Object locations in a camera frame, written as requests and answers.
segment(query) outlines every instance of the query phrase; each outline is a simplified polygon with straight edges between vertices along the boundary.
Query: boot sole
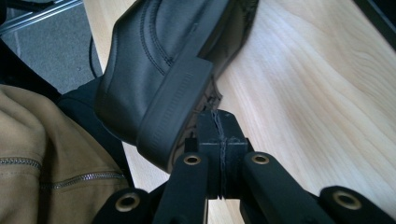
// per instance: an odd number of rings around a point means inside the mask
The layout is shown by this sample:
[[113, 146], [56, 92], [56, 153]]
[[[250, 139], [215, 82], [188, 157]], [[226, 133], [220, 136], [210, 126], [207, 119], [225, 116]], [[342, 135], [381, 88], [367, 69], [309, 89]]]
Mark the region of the boot sole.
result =
[[[254, 7], [245, 10], [246, 29], [238, 50], [248, 36]], [[205, 17], [192, 31], [189, 40], [177, 57], [162, 85], [150, 103], [140, 125], [136, 139], [139, 153], [165, 172], [170, 173], [176, 158], [183, 153], [184, 139], [194, 135], [197, 114], [203, 110], [216, 109], [221, 99], [215, 79], [237, 54], [213, 74], [213, 63], [199, 58], [201, 49], [218, 26], [218, 21], [228, 18], [237, 1], [213, 1]]]

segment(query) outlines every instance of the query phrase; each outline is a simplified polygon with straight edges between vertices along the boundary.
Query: wood grain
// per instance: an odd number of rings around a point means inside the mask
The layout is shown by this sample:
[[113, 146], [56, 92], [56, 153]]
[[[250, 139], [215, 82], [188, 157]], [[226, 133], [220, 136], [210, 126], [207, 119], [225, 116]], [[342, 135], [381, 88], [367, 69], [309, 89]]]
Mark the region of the wood grain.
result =
[[[85, 0], [100, 62], [133, 0]], [[350, 0], [261, 0], [251, 35], [218, 81], [256, 150], [314, 194], [339, 185], [396, 218], [396, 54]], [[134, 181], [167, 174], [125, 145]], [[211, 202], [210, 223], [241, 223], [237, 202]]]

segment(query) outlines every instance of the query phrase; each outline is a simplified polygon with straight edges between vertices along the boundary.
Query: boot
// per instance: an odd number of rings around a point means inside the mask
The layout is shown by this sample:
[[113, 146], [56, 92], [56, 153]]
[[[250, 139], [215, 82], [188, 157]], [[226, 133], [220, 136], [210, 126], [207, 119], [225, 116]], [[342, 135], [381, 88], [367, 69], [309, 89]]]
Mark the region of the boot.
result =
[[137, 1], [116, 22], [95, 111], [119, 139], [171, 172], [216, 79], [242, 47], [258, 0]]

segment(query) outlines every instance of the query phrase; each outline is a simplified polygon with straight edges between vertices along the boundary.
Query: shoe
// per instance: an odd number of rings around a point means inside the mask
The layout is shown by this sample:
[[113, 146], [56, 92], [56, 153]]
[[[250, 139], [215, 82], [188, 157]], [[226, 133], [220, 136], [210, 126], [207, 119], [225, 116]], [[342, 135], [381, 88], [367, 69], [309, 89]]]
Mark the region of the shoe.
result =
[[116, 22], [95, 112], [170, 173], [216, 79], [248, 37], [258, 0], [137, 1]]

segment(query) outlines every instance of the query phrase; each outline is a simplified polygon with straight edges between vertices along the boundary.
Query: wooden table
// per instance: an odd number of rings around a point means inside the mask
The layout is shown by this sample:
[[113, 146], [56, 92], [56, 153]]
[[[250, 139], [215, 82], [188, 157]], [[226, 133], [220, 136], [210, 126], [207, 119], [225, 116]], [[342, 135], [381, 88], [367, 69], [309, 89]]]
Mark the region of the wooden table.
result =
[[[103, 69], [112, 26], [132, 2], [84, 1]], [[261, 0], [218, 84], [220, 108], [304, 189], [351, 188], [396, 218], [396, 54], [351, 0]], [[166, 180], [125, 150], [139, 188]], [[209, 222], [242, 223], [238, 202], [210, 202]]]

